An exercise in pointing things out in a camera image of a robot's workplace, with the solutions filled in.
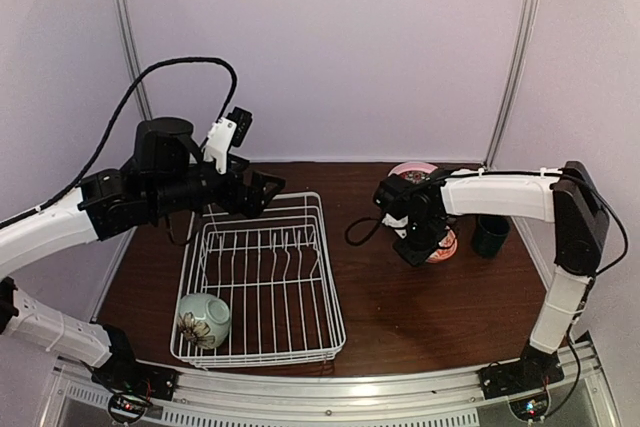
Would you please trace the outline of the pink patterned white bowl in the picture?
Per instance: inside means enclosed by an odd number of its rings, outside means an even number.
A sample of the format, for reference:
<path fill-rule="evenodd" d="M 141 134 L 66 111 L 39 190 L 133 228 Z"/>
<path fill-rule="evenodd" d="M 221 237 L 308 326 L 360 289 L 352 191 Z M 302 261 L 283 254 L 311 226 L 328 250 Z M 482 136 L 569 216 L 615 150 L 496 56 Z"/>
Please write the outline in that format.
<path fill-rule="evenodd" d="M 427 259 L 428 263 L 444 262 L 453 257 L 458 249 L 458 240 L 455 231 L 448 227 L 446 236 L 439 242 L 439 247 Z"/>

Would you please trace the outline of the light pink plate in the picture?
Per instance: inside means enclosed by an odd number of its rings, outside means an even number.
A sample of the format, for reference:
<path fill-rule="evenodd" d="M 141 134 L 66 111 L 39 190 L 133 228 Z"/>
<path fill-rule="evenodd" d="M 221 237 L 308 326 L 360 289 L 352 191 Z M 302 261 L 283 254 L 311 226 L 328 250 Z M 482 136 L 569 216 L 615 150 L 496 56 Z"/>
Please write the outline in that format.
<path fill-rule="evenodd" d="M 389 176 L 397 175 L 405 170 L 428 170 L 430 174 L 436 171 L 438 167 L 427 162 L 409 161 L 394 166 L 388 173 Z"/>

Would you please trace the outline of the dark teal mug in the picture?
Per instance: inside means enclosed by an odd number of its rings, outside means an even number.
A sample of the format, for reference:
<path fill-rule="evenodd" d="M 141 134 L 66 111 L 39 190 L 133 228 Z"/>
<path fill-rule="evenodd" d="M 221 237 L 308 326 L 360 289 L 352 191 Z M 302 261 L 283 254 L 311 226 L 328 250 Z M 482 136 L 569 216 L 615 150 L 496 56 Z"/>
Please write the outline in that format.
<path fill-rule="evenodd" d="M 471 239 L 471 247 L 482 258 L 495 258 L 509 233 L 510 224 L 506 217 L 478 215 Z"/>

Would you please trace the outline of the dark brown bowl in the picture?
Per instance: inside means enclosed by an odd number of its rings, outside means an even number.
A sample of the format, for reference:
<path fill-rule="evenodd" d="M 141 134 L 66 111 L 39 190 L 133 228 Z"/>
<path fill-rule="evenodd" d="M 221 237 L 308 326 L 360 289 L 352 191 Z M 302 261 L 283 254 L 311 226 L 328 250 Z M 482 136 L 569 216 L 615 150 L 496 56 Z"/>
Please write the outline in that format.
<path fill-rule="evenodd" d="M 425 182 L 430 175 L 430 171 L 428 170 L 405 170 L 398 173 L 398 176 L 402 179 L 412 183 L 412 184 L 420 184 Z"/>

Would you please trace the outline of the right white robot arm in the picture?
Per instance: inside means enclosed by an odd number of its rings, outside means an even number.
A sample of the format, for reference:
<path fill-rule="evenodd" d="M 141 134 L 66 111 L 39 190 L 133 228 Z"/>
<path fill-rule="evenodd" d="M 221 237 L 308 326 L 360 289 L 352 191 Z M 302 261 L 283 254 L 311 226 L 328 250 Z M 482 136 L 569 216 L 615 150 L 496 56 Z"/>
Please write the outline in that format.
<path fill-rule="evenodd" d="M 396 252 L 412 266 L 444 248 L 455 217 L 523 218 L 551 226 L 551 284 L 512 377 L 530 389 L 550 373 L 599 273 L 610 224 L 582 163 L 534 171 L 437 168 L 418 182 L 393 173 L 381 181 L 375 204 L 381 223 L 398 233 Z"/>

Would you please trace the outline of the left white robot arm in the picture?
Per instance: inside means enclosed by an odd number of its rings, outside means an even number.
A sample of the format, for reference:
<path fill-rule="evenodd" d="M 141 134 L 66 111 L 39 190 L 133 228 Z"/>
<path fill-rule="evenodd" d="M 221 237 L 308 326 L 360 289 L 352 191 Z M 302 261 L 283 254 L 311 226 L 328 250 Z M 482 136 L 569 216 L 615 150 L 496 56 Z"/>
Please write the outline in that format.
<path fill-rule="evenodd" d="M 244 140 L 250 113 L 235 109 L 214 122 L 204 145 L 184 119 L 141 122 L 132 157 L 73 182 L 48 207 L 39 207 L 1 230 L 1 332 L 105 372 L 123 391 L 144 380 L 126 334 L 90 324 L 46 306 L 18 288 L 21 268 L 77 245 L 105 241 L 142 225 L 167 222 L 174 213 L 201 213 L 212 204 L 230 214 L 258 217 L 285 187 L 284 179 L 254 172 L 231 154 Z"/>

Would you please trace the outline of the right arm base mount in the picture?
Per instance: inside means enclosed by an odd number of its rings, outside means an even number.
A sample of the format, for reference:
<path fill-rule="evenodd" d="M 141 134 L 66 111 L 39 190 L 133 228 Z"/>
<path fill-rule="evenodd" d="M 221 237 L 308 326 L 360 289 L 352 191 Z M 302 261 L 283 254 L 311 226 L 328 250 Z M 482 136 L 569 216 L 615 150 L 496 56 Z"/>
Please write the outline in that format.
<path fill-rule="evenodd" d="M 486 400 L 508 397 L 517 420 L 542 421 L 551 412 L 552 383 L 564 379 L 557 351 L 543 352 L 527 342 L 516 360 L 492 362 L 478 371 Z"/>

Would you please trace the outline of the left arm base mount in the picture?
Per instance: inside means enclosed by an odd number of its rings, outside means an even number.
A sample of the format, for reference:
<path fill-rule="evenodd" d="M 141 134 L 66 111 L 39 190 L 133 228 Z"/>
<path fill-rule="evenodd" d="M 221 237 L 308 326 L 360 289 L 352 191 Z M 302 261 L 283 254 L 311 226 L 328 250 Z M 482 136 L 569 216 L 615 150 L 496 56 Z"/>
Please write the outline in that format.
<path fill-rule="evenodd" d="M 110 394 L 107 413 L 118 425 L 130 426 L 151 409 L 153 400 L 173 399 L 178 371 L 138 361 L 123 330 L 104 325 L 111 356 L 99 367 L 89 367 L 91 380 Z"/>

